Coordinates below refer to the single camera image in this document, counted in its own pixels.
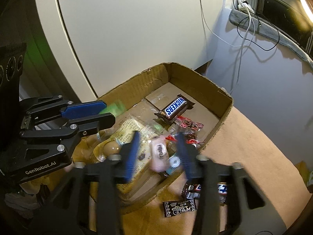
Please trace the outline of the white power strip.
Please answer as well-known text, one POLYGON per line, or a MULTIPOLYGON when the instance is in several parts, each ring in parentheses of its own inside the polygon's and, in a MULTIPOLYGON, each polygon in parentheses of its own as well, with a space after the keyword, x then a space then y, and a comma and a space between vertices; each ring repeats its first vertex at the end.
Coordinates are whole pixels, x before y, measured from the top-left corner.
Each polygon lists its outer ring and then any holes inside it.
POLYGON ((239 11, 246 11, 248 10, 251 13, 255 13, 254 9, 251 7, 251 5, 246 0, 237 0, 238 2, 238 10, 239 11))

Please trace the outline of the mint candy teal packet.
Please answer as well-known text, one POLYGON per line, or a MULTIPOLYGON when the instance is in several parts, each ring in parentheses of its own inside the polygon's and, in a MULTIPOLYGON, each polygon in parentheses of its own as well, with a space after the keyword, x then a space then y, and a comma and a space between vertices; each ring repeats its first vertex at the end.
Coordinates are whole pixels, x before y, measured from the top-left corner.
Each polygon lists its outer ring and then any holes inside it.
POLYGON ((163 172, 163 175, 168 177, 171 176, 181 165, 181 159, 178 156, 178 154, 174 153, 169 159, 168 159, 169 166, 166 169, 166 171, 163 172))

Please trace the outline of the large cracker pack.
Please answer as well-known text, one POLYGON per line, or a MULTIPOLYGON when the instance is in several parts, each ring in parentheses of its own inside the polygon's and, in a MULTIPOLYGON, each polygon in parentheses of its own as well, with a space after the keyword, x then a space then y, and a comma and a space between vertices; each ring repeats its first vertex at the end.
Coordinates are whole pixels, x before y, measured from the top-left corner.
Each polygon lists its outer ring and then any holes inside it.
POLYGON ((95 158, 102 162, 108 156, 108 152, 104 150, 105 145, 111 141, 115 141, 120 146, 123 146, 131 142, 135 131, 139 132, 140 141, 133 177, 129 183, 117 186, 119 191, 124 195, 133 194, 136 191, 135 187, 140 184, 139 180, 143 177, 151 161, 151 139, 159 136, 160 132, 154 126, 145 123, 136 116, 130 115, 108 139, 99 143, 93 150, 95 158))

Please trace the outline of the jelly cup snack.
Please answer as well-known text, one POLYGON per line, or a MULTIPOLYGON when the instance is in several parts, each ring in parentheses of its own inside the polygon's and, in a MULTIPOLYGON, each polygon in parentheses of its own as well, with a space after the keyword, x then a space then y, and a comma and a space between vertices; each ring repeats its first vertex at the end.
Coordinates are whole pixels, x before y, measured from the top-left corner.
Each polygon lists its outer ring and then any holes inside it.
POLYGON ((118 154, 120 150, 121 144, 115 139, 109 138, 98 144, 93 150, 93 154, 98 161, 103 162, 108 156, 118 154))

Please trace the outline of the Snickers bar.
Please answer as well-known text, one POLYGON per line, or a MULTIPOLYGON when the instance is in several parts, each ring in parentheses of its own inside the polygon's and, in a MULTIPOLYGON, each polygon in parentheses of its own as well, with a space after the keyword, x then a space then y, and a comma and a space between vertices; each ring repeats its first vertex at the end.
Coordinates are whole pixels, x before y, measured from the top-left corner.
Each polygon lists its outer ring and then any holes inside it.
MULTIPOLYGON (((198 183, 189 183, 186 182, 183 186, 183 190, 181 192, 182 198, 185 199, 200 199, 201 194, 201 185, 198 183)), ((219 194, 219 201, 221 205, 227 203, 227 185, 226 183, 218 183, 218 194, 219 194)))
POLYGON ((186 110, 192 109, 194 105, 194 102, 188 100, 182 94, 178 94, 171 103, 167 104, 161 111, 154 114, 165 123, 173 124, 180 115, 186 110))

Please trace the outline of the cardboard box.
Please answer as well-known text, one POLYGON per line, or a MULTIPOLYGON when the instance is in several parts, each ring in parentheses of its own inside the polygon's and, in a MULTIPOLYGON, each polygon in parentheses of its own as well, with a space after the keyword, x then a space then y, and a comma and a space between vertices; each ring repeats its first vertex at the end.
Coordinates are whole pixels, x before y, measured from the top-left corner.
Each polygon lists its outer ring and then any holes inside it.
MULTIPOLYGON (((167 124, 154 113, 161 111, 178 94, 195 103, 183 116, 204 125, 198 133, 200 141, 204 142, 199 149, 204 150, 227 118, 233 99, 215 83, 194 70, 177 63, 163 63, 144 70, 101 97, 102 101, 109 105, 120 100, 126 111, 116 117, 112 128, 102 130, 98 135, 83 137, 74 150, 73 160, 87 164, 99 162, 93 154, 94 148, 108 139, 130 115, 154 126, 160 132, 159 136, 169 135, 174 131, 175 122, 167 124)), ((171 176, 166 177, 163 172, 152 171, 150 164, 133 194, 124 195, 117 188, 122 214, 131 213, 150 203, 159 191, 168 187, 183 171, 178 168, 171 176)))

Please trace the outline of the red clear snack bag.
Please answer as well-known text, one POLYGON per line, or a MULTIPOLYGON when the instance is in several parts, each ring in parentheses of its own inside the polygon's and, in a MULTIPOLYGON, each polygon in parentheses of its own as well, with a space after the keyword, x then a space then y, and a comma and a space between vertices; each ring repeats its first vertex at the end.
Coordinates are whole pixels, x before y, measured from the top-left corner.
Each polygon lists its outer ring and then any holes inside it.
POLYGON ((193 145, 196 149, 199 149, 204 143, 200 141, 198 137, 198 133, 203 127, 204 125, 202 123, 184 116, 178 116, 175 121, 174 131, 166 136, 165 139, 169 142, 177 142, 177 135, 182 133, 187 144, 193 145))

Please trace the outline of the black patterned candy packet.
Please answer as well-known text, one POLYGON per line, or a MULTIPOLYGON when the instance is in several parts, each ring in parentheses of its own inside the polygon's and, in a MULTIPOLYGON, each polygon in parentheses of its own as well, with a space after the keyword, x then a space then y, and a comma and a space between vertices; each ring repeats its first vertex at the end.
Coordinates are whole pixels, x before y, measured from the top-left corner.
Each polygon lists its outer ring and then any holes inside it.
POLYGON ((166 201, 163 202, 162 205, 164 216, 166 218, 197 210, 196 201, 194 199, 184 201, 166 201))

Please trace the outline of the grey window sill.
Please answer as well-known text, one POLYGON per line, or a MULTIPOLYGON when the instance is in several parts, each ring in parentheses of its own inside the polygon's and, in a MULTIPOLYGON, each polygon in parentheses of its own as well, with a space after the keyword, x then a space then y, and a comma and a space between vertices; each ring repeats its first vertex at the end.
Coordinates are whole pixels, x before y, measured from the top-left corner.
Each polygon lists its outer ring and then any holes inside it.
MULTIPOLYGON (((264 22, 261 19, 255 18, 253 16, 251 16, 251 19, 253 22, 249 27, 249 31, 251 31, 252 33, 256 33, 262 37, 265 37, 269 40, 275 41, 280 45, 288 47, 303 61, 307 62, 312 69, 312 58, 310 58, 309 55, 299 47, 298 44, 296 44, 293 40, 288 38, 285 34, 281 33, 281 31, 271 26, 269 23, 264 22)), ((249 20, 248 14, 241 11, 233 9, 229 14, 229 21, 236 27, 246 29, 248 27, 247 22, 248 20, 249 20)))

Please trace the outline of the green candy packet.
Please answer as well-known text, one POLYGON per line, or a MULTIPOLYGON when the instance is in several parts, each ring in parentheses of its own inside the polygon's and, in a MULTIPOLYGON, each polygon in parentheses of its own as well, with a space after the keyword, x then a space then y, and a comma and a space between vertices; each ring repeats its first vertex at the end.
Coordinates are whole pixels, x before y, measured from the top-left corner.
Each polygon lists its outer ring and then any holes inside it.
POLYGON ((106 108, 102 109, 99 114, 111 113, 115 117, 118 117, 125 111, 125 105, 120 100, 116 100, 115 102, 108 105, 106 108))

